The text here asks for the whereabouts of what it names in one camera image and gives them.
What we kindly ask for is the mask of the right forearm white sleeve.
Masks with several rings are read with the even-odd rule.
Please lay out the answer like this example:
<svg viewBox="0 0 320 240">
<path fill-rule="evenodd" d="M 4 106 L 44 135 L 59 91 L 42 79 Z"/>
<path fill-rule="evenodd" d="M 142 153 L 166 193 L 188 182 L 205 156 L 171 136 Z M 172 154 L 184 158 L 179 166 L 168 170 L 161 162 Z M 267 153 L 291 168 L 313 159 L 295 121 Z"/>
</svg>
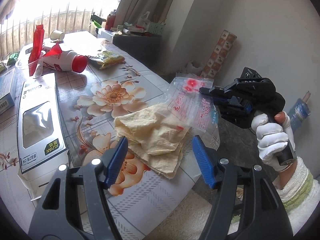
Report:
<svg viewBox="0 0 320 240">
<path fill-rule="evenodd" d="M 293 234 L 297 234 L 319 203 L 319 182 L 298 157 L 296 170 L 287 184 L 281 187 L 280 178 L 276 178 L 273 184 L 283 202 Z"/>
</svg>

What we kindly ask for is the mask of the white gloved right hand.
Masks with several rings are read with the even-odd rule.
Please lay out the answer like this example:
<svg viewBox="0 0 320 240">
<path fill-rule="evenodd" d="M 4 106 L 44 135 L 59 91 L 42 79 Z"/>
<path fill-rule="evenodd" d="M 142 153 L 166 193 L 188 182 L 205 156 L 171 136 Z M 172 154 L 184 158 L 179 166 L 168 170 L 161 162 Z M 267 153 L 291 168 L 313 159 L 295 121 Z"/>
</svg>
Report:
<svg viewBox="0 0 320 240">
<path fill-rule="evenodd" d="M 283 151 L 289 142 L 293 150 L 296 146 L 287 113 L 279 112 L 275 120 L 280 123 L 269 122 L 267 114 L 261 113 L 253 118 L 251 128 L 257 136 L 259 158 L 264 164 L 280 173 L 287 170 L 291 164 L 279 165 L 276 154 Z"/>
</svg>

